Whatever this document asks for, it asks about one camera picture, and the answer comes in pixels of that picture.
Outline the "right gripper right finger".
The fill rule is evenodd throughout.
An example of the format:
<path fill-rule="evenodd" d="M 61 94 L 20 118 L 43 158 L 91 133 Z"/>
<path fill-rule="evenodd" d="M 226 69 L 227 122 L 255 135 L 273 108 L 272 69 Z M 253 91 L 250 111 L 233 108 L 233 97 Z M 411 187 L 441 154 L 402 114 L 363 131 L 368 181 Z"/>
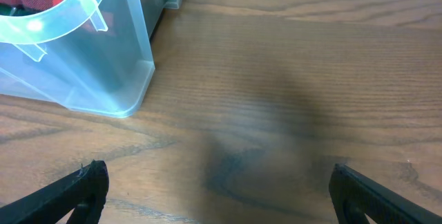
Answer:
<path fill-rule="evenodd" d="M 441 217 L 346 165 L 336 164 L 329 193 L 340 224 L 439 224 Z"/>

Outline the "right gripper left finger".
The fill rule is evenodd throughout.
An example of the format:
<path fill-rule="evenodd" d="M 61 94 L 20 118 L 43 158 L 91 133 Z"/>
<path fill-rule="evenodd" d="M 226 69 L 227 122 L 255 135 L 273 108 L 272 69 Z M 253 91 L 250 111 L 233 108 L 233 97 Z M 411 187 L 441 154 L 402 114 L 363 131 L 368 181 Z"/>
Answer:
<path fill-rule="evenodd" d="M 106 203 L 109 177 L 106 163 L 89 165 L 1 208 L 1 224 L 98 224 Z"/>

